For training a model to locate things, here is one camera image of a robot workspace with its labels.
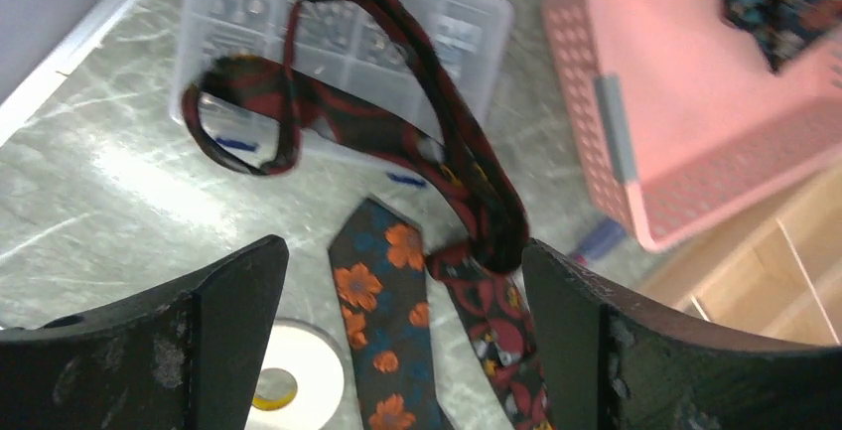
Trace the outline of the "red patterned dark tie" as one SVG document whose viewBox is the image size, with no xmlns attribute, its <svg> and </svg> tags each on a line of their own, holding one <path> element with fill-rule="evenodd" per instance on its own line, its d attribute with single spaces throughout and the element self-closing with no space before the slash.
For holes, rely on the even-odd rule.
<svg viewBox="0 0 842 430">
<path fill-rule="evenodd" d="M 303 8 L 334 0 L 297 0 L 287 23 L 281 62 L 257 56 L 216 59 L 183 92 L 185 124 L 203 152 L 226 169 L 280 175 L 297 163 L 304 131 L 411 170 L 445 199 L 467 237 L 426 252 L 426 287 L 442 283 L 475 359 L 516 429 L 549 429 L 551 411 L 533 322 L 511 280 L 529 237 L 518 194 L 491 145 L 416 19 L 398 0 L 345 0 L 365 10 L 387 34 L 431 103 L 442 135 L 295 70 L 295 33 Z M 274 155 L 253 166 L 206 132 L 199 102 L 210 94 L 277 123 Z"/>
</svg>

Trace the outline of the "orange floral dark tie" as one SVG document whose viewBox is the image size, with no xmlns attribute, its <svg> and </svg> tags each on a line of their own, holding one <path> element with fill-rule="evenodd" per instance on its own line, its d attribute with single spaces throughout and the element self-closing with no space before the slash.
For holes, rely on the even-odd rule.
<svg viewBox="0 0 842 430">
<path fill-rule="evenodd" d="M 338 231 L 328 255 L 363 427 L 452 428 L 436 395 L 419 230 L 367 198 Z"/>
</svg>

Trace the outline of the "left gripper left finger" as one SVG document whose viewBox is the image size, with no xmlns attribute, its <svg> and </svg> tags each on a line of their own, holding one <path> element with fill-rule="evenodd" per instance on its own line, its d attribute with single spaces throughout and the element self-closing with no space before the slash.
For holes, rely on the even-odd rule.
<svg viewBox="0 0 842 430">
<path fill-rule="evenodd" d="M 200 270 L 1 334 L 5 429 L 241 429 L 289 250 L 265 236 Z"/>
</svg>

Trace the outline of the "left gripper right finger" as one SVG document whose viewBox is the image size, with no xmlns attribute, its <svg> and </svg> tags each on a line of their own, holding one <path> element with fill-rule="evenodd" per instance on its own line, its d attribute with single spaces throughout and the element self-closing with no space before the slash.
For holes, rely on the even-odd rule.
<svg viewBox="0 0 842 430">
<path fill-rule="evenodd" d="M 531 240 L 522 253 L 559 429 L 837 429 L 841 351 L 712 324 Z"/>
</svg>

